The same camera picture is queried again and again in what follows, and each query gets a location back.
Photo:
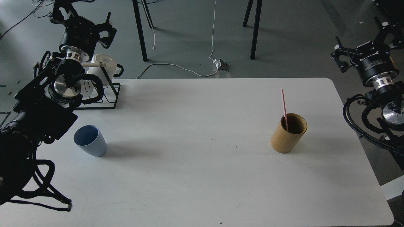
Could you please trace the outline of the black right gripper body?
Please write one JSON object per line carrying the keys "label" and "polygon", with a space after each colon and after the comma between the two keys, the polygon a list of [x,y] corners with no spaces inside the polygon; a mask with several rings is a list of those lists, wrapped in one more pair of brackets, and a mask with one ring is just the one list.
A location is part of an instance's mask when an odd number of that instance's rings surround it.
{"label": "black right gripper body", "polygon": [[364,43],[356,47],[356,50],[360,53],[356,56],[356,70],[363,86],[373,86],[379,75],[387,75],[391,79],[398,76],[399,69],[390,56],[389,45]]}

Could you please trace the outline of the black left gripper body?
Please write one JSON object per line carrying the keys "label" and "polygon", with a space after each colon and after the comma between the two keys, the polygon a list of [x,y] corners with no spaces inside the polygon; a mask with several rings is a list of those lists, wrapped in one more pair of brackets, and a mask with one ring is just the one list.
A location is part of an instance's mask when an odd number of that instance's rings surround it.
{"label": "black left gripper body", "polygon": [[65,30],[60,41],[59,50],[66,54],[79,49],[83,62],[92,59],[96,43],[100,40],[99,27],[84,17],[70,17],[65,21]]}

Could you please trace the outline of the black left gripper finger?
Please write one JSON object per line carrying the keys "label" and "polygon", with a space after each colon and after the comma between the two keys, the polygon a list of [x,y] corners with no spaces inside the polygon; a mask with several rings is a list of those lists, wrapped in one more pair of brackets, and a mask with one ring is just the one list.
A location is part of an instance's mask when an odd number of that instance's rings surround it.
{"label": "black left gripper finger", "polygon": [[[72,25],[79,23],[79,15],[72,6],[77,0],[55,0],[50,14],[50,22],[53,24]],[[61,9],[65,10],[67,19],[62,14]]]}
{"label": "black left gripper finger", "polygon": [[107,13],[107,18],[104,23],[100,23],[96,25],[96,33],[100,35],[101,32],[107,32],[107,36],[100,37],[98,42],[102,47],[108,49],[117,33],[116,28],[114,28],[110,22],[111,12]]}

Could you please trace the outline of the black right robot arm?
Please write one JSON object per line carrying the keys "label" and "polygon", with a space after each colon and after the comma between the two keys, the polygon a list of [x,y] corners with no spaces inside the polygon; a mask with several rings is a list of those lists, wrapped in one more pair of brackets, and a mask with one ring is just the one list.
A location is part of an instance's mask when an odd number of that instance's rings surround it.
{"label": "black right robot arm", "polygon": [[[336,37],[337,45],[331,57],[342,73],[354,67],[362,85],[372,88],[364,95],[347,99],[342,110],[345,121],[360,138],[390,152],[403,169],[403,136],[395,134],[395,131],[402,132],[404,125],[403,82],[393,81],[399,75],[399,69],[390,56],[392,50],[403,49],[403,34],[397,23],[380,22],[378,17],[375,22],[378,34],[374,40],[352,49],[343,47]],[[361,115],[363,125],[380,138],[368,134],[352,119],[350,106],[354,102],[365,105]]]}

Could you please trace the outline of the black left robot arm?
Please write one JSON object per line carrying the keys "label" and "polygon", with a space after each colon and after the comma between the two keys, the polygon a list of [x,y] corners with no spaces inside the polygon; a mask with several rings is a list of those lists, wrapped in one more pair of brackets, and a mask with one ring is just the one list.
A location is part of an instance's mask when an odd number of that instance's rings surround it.
{"label": "black left robot arm", "polygon": [[97,43],[108,49],[117,30],[107,14],[104,23],[95,24],[80,16],[73,0],[55,0],[50,22],[62,24],[64,34],[58,52],[47,51],[33,69],[33,80],[15,95],[16,117],[1,128],[1,204],[30,204],[35,197],[52,197],[66,204],[55,208],[69,212],[72,200],[65,197],[51,180],[55,164],[36,158],[37,148],[59,140],[77,120],[73,111],[81,105],[99,102],[104,94],[100,76],[85,72]]}

